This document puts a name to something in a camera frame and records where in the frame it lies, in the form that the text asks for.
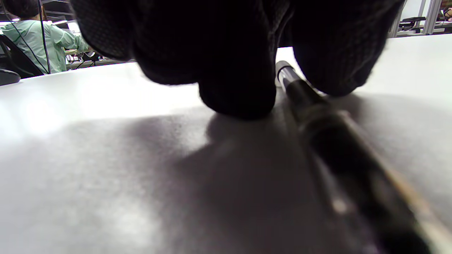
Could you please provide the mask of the person's left hand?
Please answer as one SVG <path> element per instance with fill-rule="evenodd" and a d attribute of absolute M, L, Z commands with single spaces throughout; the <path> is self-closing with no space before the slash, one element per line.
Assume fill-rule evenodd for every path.
<path fill-rule="evenodd" d="M 135 59 L 163 85 L 197 83 L 203 103 L 243 120 L 276 97 L 280 46 L 313 87 L 342 97 L 364 85 L 402 0 L 72 0 L 81 34 L 104 56 Z"/>

